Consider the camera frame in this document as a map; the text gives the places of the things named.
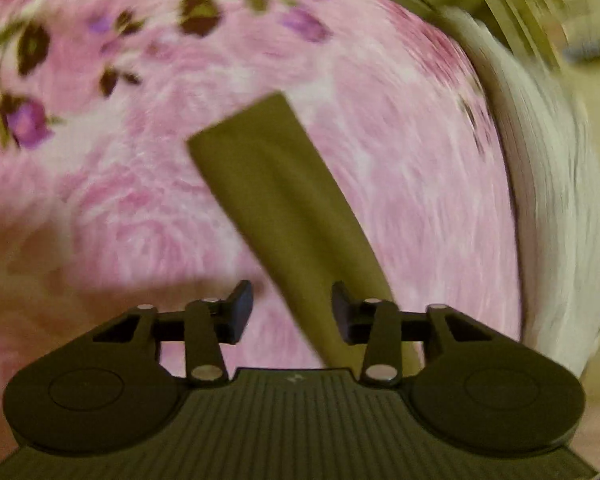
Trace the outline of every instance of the black circular disc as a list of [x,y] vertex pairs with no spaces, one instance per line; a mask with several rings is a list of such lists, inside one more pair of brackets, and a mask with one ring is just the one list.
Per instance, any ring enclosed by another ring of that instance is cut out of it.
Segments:
[[91,346],[50,354],[21,370],[4,393],[4,414],[33,446],[63,454],[102,453],[155,432],[178,388],[158,363],[129,349]]
[[566,443],[584,411],[582,386],[515,344],[467,342],[427,365],[411,403],[434,432],[478,452],[523,454]]

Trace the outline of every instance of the brown folded fabric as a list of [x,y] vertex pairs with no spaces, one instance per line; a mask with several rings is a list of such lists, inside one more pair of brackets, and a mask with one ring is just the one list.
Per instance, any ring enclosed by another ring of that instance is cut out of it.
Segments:
[[[280,288],[328,367],[359,374],[364,347],[340,338],[331,285],[359,299],[391,290],[349,204],[282,94],[191,137],[189,151],[211,191]],[[403,345],[404,374],[420,368]]]

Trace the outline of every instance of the silver screw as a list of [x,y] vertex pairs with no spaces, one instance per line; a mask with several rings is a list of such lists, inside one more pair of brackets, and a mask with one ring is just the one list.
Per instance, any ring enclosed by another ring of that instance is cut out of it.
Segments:
[[193,368],[191,377],[199,381],[217,381],[222,377],[222,370],[215,365],[200,365]]
[[372,365],[365,370],[365,374],[369,379],[387,382],[397,377],[398,370],[390,365]]

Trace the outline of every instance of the white fabric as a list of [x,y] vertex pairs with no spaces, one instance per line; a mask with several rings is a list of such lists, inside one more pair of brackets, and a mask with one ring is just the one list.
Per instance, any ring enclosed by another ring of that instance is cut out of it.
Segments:
[[600,331],[600,166],[586,111],[479,22],[442,10],[487,93],[516,209],[522,341],[579,376]]

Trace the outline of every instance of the floral fabric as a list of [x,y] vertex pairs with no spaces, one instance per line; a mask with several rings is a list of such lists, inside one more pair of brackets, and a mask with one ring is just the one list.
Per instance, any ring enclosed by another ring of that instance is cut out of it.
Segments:
[[[0,0],[0,396],[126,308],[242,278],[256,307],[228,366],[320,366],[184,145],[276,90],[400,306],[448,303],[519,337],[498,136],[440,31],[387,0]],[[0,460],[13,447],[0,407]]]

